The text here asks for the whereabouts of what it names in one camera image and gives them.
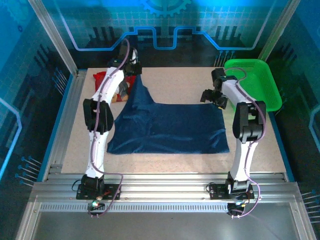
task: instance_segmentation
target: dark blue cloth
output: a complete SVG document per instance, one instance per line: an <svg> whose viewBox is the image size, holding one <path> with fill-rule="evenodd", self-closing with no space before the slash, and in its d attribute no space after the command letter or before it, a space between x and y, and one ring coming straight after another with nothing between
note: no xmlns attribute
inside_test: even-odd
<svg viewBox="0 0 320 240"><path fill-rule="evenodd" d="M112 154L229 152L220 109L213 104L155 103L140 76L114 124L107 147Z"/></svg>

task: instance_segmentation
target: green basket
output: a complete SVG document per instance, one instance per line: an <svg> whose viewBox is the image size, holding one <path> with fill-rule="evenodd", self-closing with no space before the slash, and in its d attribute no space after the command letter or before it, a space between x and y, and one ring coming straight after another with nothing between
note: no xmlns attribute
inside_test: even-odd
<svg viewBox="0 0 320 240"><path fill-rule="evenodd" d="M268 64L260 59L230 59L226 61L224 64L226 75L234 75L240 79L244 77L241 70L227 70L234 67L246 71L247 77L240 81L240 86L251 97L258 101L264 101L267 112L277 111L281 108L282 99Z"/></svg>

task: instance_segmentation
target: enclosure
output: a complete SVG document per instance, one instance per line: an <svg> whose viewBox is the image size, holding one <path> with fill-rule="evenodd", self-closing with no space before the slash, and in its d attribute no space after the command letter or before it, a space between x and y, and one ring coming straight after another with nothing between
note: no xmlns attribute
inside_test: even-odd
<svg viewBox="0 0 320 240"><path fill-rule="evenodd" d="M0 238L318 238L319 10L317 0L1 1ZM90 153L83 101L124 39L137 50L141 81L159 105L200 104L213 88L211 72L233 60L247 60L244 68L254 67L251 60L267 63L280 105L268 110L253 155L250 172L262 199L252 216L232 219L228 201L207 191L225 182L234 162L230 101L221 111L228 152L105 150L104 169L124 174L119 200L91 219L92 200L76 199L73 183ZM115 125L128 104L110 104ZM113 125L108 143L115 134Z"/></svg>

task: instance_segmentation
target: speckled work surface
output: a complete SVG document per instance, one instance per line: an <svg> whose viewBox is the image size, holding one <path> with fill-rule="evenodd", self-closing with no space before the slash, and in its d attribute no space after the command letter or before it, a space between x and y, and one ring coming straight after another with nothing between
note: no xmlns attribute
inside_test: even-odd
<svg viewBox="0 0 320 240"><path fill-rule="evenodd" d="M205 89L212 89L212 67L143 68L142 82L156 103L199 104ZM83 100L95 93L93 74L105 68L89 68L73 123L70 140L63 162L63 173L84 173L89 155L89 134L84 120ZM114 119L125 102L111 104ZM104 169L121 173L227 173L233 164L236 140L232 133L234 111L228 103L223 111L226 136L230 153L219 154L104 154ZM114 129L109 133L109 142ZM251 172L285 172L277 140L267 118L267 132L258 144L251 165Z"/></svg>

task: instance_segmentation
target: purple cable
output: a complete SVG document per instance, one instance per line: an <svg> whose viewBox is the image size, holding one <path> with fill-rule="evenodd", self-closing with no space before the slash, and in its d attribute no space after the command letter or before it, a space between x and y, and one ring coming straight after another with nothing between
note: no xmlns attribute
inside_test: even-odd
<svg viewBox="0 0 320 240"><path fill-rule="evenodd" d="M107 213L112 204L114 203L116 197L117 197L117 194L120 190L120 187L121 187L121 184L124 180L124 175L122 173L112 173L112 172L105 172L105 171L100 171L96 166L95 166L95 163L94 163L94 148L95 148L95 142L96 142L96 138L97 138L97 128L98 128L98 124L99 124L99 114L100 114L100 101L101 101L101 96L102 96L102 92L105 88L105 85L106 83L108 82L108 80L110 78L112 78L112 76L125 64L125 62L127 61L128 59L128 56L129 56L129 52L130 52L130 43L129 41L125 38L124 41L126 41L126 44L127 44L127 50L126 50L126 54L125 54L125 57L123 59L123 61L121 62L121 64L105 79L105 81L103 82L101 88L100 88L100 91L99 91L99 96L98 96L98 101L97 101L97 105L96 105L96 119L95 119L95 125L94 125L94 129L93 129L93 140L92 140L92 145L91 145L91 149L90 149L90 160L91 160L91 164L93 166L93 168L101 173L101 174L105 174L105 175L119 175L121 176L121 180L120 180L120 183L119 183L119 186L118 188L116 189L116 192L109 204L109 206L102 212L100 213L99 215L103 215L105 213Z"/></svg>
<svg viewBox="0 0 320 240"><path fill-rule="evenodd" d="M248 93L247 93L245 90L243 90L242 87L240 86L240 81L244 80L244 79L247 77L246 71L245 71L243 68L241 68L241 67L230 67L230 68L227 68L226 71L227 71L227 70L231 70L231 69L241 70L241 71L244 73L244 77L243 77L243 78L240 78L240 79L235 83L235 87L236 87L236 89L241 93L242 96L244 96L246 99L248 99L248 100L254 105L254 107L258 110L259 115L260 115L261 118L262 118L262 134L261 134L261 136L260 136L257 140L255 140L255 141L253 141L253 142L251 142L251 143L249 144L249 146L248 146L248 152L246 153L245 163L244 163L244 172L245 172L245 175L246 175L246 177L247 177L252 183L254 183L254 184L256 185L256 187L258 188L258 196L257 196L257 199L256 199L253 207L250 209L250 211L248 211L247 213L243 213L243 212L242 212L241 215L238 215L238 216L237 216L238 218L242 218L242 217L245 217L245 216L249 215L249 214L256 208L256 206L257 206L257 204L258 204L258 202L259 202L259 200L260 200L261 189L260 189L259 184L258 184L256 181L254 181L252 178L249 177L249 174L247 173L247 161L248 161L248 157L249 157L249 153L250 153L250 150L251 150L252 145L253 145L254 143L259 142L259 141L265 136L265 134L266 134L266 128L267 128L267 123L266 123L266 118L265 118L262 110L260 109L260 107L259 107L259 106L257 105L257 103L248 95Z"/></svg>
<svg viewBox="0 0 320 240"><path fill-rule="evenodd" d="M238 210L238 209L232 209L232 211L235 211L235 212L238 212L238 213L241 213L241 214L244 213L244 211L241 211L241 210ZM282 240L282 239L271 229L271 227L269 227L269 225L268 225L265 221L263 221L263 220L260 219L259 217L256 217L256 216L254 216L254 215L252 215L252 214L248 214L248 215L249 215L250 217L254 218L255 220L258 220L259 222L261 222L262 225L263 225L266 229L268 229L278 240Z"/></svg>

